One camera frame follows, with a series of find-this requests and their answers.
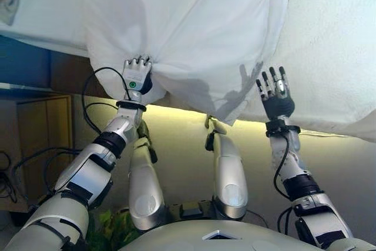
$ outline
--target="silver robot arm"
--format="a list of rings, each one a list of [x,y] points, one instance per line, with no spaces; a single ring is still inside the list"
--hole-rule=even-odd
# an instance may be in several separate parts
[[[215,207],[228,219],[241,219],[247,210],[248,189],[239,150],[219,121],[208,116],[205,125],[205,148],[214,152]]]
[[[266,92],[257,80],[266,114],[269,118],[267,136],[273,150],[273,165],[291,201],[291,207],[299,217],[296,228],[299,238],[322,249],[330,251],[371,250],[375,246],[354,239],[350,228],[340,216],[329,197],[320,189],[311,173],[300,161],[300,128],[290,124],[288,117],[294,112],[294,102],[290,96],[286,73],[280,67],[278,78],[270,68],[273,83],[262,73]]]
[[[146,110],[142,94],[152,87],[151,67],[149,58],[125,62],[127,87],[135,90],[127,93],[127,100],[117,103],[114,119],[61,173],[55,194],[11,239],[6,251],[85,250],[88,209],[102,203],[112,186],[110,172],[116,159],[138,138],[137,128]]]

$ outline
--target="wire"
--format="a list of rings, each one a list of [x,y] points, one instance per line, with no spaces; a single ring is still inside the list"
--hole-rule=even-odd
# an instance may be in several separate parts
[[[282,138],[284,138],[286,140],[286,149],[284,150],[284,154],[283,154],[283,157],[282,157],[282,160],[276,170],[276,173],[274,174],[274,177],[273,177],[273,185],[274,185],[274,188],[276,189],[276,191],[278,191],[278,193],[280,195],[282,195],[283,197],[287,198],[288,200],[290,200],[290,197],[287,196],[285,193],[283,193],[277,186],[277,178],[278,178],[278,175],[281,171],[281,168],[284,164],[284,161],[286,161],[286,158],[287,158],[287,155],[288,155],[288,149],[290,147],[290,143],[288,142],[288,138],[285,137],[284,135],[280,135]]]
[[[281,232],[281,221],[282,221],[282,217],[284,216],[284,214],[288,213],[288,211],[291,212],[293,208],[291,207],[288,207],[286,210],[284,210],[282,213],[280,213],[280,215],[278,216],[278,220],[277,220],[277,230],[278,232]]]
[[[0,151],[0,153],[3,154],[8,161],[7,166],[0,169],[0,184],[2,185],[0,193],[3,193],[6,190],[6,195],[0,194],[0,198],[11,198],[11,201],[13,203],[17,203],[17,195],[15,189],[12,186],[9,177],[5,174],[5,171],[7,171],[11,167],[11,157],[5,151]]]
[[[284,234],[288,235],[288,221],[290,220],[290,214],[292,212],[293,208],[290,207],[290,210],[286,213],[286,220],[284,222]]]
[[[89,82],[90,80],[95,76],[96,73],[102,71],[102,70],[112,70],[114,72],[116,72],[120,78],[122,79],[122,82],[123,82],[123,87],[125,89],[125,92],[127,93],[127,96],[128,96],[128,100],[131,101],[131,98],[130,98],[130,95],[129,95],[129,91],[128,91],[128,87],[127,87],[127,84],[123,78],[123,76],[117,71],[115,70],[114,68],[111,68],[111,67],[102,67],[102,68],[99,68],[97,70],[95,70],[86,80],[85,80],[85,83],[83,85],[83,89],[82,89],[82,93],[81,93],[81,104],[82,104],[82,109],[83,109],[83,118],[85,119],[85,121],[88,123],[88,125],[98,134],[100,135],[101,131],[100,129],[93,123],[93,121],[90,119],[89,115],[88,115],[88,112],[87,112],[87,108],[85,106],[85,93],[86,93],[86,88],[88,88],[88,85],[89,85]]]
[[[56,157],[58,157],[59,155],[63,155],[63,154],[70,154],[70,155],[78,155],[79,152],[71,152],[71,151],[61,151],[61,152],[58,152],[56,153],[55,155],[51,156],[50,158],[47,159],[47,161],[45,162],[45,167],[43,169],[43,181],[45,183],[45,186],[48,190],[48,192],[53,195],[53,191],[51,190],[51,188],[49,187],[49,183],[48,183],[48,180],[47,180],[47,171],[48,171],[48,167],[49,165],[51,164],[52,160],[54,160]]]
[[[107,106],[112,107],[112,108],[115,109],[115,110],[118,109],[118,107],[113,106],[113,105],[110,104],[110,103],[104,103],[104,102],[93,102],[93,103],[87,104],[87,105],[85,106],[86,110],[89,109],[89,108],[90,108],[91,106],[93,106],[93,105],[107,105]]]
[[[6,157],[7,161],[8,161],[7,166],[5,168],[0,168],[0,171],[8,170],[10,168],[10,166],[11,166],[11,163],[12,163],[11,157],[5,151],[2,151],[2,150],[0,150],[0,154],[3,154]]]
[[[280,195],[282,195],[283,197],[287,198],[288,200],[290,200],[290,197],[288,195],[286,195],[285,193],[283,193],[282,190],[279,189],[278,185],[277,185],[277,178],[278,178],[278,175],[282,169],[282,166],[284,164],[284,162],[286,161],[286,158],[287,158],[287,155],[288,155],[288,150],[290,148],[290,143],[288,141],[288,138],[286,136],[284,136],[283,134],[280,134],[280,136],[282,138],[284,138],[286,140],[286,148],[284,150],[284,154],[283,154],[283,157],[281,159],[281,162],[280,164],[278,165],[278,168],[276,170],[276,173],[274,174],[274,177],[273,177],[273,185],[274,185],[274,188],[276,189],[276,191],[278,191],[278,193]],[[282,213],[280,213],[279,217],[278,217],[278,221],[277,221],[277,229],[278,229],[278,232],[281,232],[281,221],[282,221],[282,217],[286,214],[286,221],[285,221],[285,229],[284,229],[284,234],[287,235],[288,234],[288,221],[290,219],[290,214],[291,214],[291,211],[293,210],[292,207],[289,207],[287,208],[286,210],[284,210]]]
[[[266,227],[266,228],[269,228],[269,225],[268,225],[267,221],[265,220],[264,217],[262,217],[262,215],[260,215],[260,214],[258,214],[258,213],[256,213],[256,212],[254,212],[254,211],[248,210],[248,209],[247,209],[247,212],[248,212],[248,213],[251,213],[251,214],[254,214],[255,216],[259,217],[259,218],[264,222],[265,227]]]
[[[29,198],[26,194],[23,193],[21,187],[20,187],[20,183],[21,183],[21,177],[19,175],[17,175],[17,170],[23,166],[26,162],[29,162],[30,160],[40,156],[41,154],[47,152],[47,151],[50,151],[50,150],[65,150],[65,151],[70,151],[70,152],[79,152],[80,149],[72,149],[72,148],[67,148],[67,147],[48,147],[48,148],[45,148],[45,149],[42,149],[40,151],[37,151],[36,153],[34,153],[33,155],[31,156],[28,156],[24,159],[22,159],[20,162],[18,162],[13,168],[12,168],[12,177],[15,181],[15,186],[19,192],[19,194],[26,200],[28,201]]]

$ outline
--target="wooden cabinet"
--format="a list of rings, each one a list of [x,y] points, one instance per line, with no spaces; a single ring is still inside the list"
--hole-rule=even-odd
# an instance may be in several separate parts
[[[44,98],[14,98],[0,96],[0,150],[12,161],[11,168],[21,159],[48,147],[73,146],[71,97],[49,96]],[[28,195],[26,201],[17,192],[17,203],[0,198],[0,210],[27,212],[31,204],[46,194],[43,182],[45,161],[56,152],[51,150],[24,164],[20,170],[21,189]],[[51,162],[48,181],[52,185],[72,156],[60,155]],[[11,168],[6,172],[13,186]]]

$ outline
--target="beige wall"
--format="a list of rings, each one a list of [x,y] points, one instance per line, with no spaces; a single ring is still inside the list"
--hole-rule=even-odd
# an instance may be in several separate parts
[[[92,141],[95,133],[82,119],[78,96],[75,102],[76,144],[82,147]],[[115,110],[93,106],[89,114],[104,128]],[[169,204],[211,198],[213,156],[204,149],[204,119],[200,113],[158,106],[148,106],[144,114],[159,157],[156,171]],[[228,131],[244,159],[249,208],[264,215],[276,229],[277,217],[288,207],[288,202],[273,188],[271,149],[264,124],[237,121]],[[376,243],[376,144],[344,137],[301,135],[300,140],[303,160],[354,235]],[[113,171],[114,187],[99,211],[127,206],[129,148],[122,156]],[[261,224],[254,216],[246,216],[245,221]]]

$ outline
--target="white sheet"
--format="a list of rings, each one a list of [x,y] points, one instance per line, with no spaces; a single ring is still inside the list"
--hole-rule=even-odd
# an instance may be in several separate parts
[[[94,69],[122,70],[125,58],[148,53],[154,87],[233,123],[250,100],[263,61],[270,60],[287,0],[85,0]],[[115,99],[124,89],[114,72],[97,77]]]
[[[284,65],[296,102],[293,120],[311,130],[376,142],[375,0],[290,0],[269,65]],[[21,0],[15,23],[0,34],[87,56],[83,0]],[[257,93],[241,119],[264,121]],[[169,96],[166,106],[188,108]]]
[[[82,5],[82,0],[19,0],[13,25],[0,21],[0,34],[87,57]]]
[[[376,0],[290,0],[269,65],[283,65],[306,129],[376,142]],[[261,102],[241,118],[265,119]]]

